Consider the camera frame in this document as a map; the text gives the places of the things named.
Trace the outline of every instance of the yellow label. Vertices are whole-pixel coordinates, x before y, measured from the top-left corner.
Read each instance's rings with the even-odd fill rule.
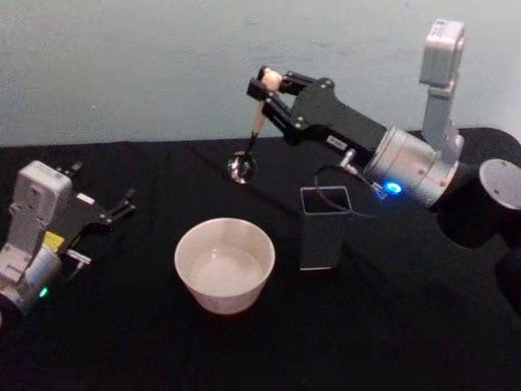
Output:
[[[55,253],[58,251],[59,246],[61,246],[64,241],[64,238],[56,234],[53,234],[50,231],[46,231],[46,235],[43,238],[44,245],[50,248]]]

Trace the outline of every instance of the table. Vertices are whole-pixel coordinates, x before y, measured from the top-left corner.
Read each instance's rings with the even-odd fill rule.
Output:
[[[507,134],[462,134],[464,161],[521,165]],[[379,218],[352,219],[337,270],[300,272],[299,188],[338,156],[262,139],[256,181],[239,187],[223,164],[244,143],[0,149],[2,243],[16,171],[34,159],[82,160],[78,188],[110,206],[134,187],[138,206],[110,235],[85,238],[88,270],[52,287],[0,337],[2,389],[521,389],[521,319],[493,273],[507,251],[499,236],[459,248],[433,214],[395,197]],[[355,207],[371,207],[366,189],[342,181]],[[277,253],[259,301],[229,318],[202,310],[173,272],[177,241],[213,217],[259,225]]]

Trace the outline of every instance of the light blue wall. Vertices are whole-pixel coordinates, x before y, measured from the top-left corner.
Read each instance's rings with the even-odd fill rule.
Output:
[[[331,77],[366,115],[418,128],[437,17],[467,26],[456,123],[521,138],[516,3],[0,0],[0,144],[246,137],[262,64]]]

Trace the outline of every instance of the black tablecloth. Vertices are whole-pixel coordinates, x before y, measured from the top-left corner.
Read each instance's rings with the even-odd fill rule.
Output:
[[[463,130],[464,161],[521,165],[513,138]],[[31,160],[85,162],[79,189],[101,204],[136,189],[138,211],[78,249],[94,259],[57,284],[20,327],[0,337],[0,389],[521,389],[521,321],[497,289],[498,236],[468,250],[405,197],[355,207],[337,270],[299,271],[299,188],[338,156],[262,139],[252,187],[222,167],[243,140],[0,149],[0,239],[16,171]],[[338,178],[331,178],[338,183]],[[213,217],[247,219],[272,238],[277,261],[259,301],[220,317],[202,310],[173,272],[177,241]]]

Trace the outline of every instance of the white bowl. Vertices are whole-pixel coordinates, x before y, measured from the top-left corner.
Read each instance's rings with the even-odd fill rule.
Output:
[[[216,218],[184,234],[174,264],[206,310],[237,314],[261,294],[274,268],[275,249],[258,226],[237,218]]]

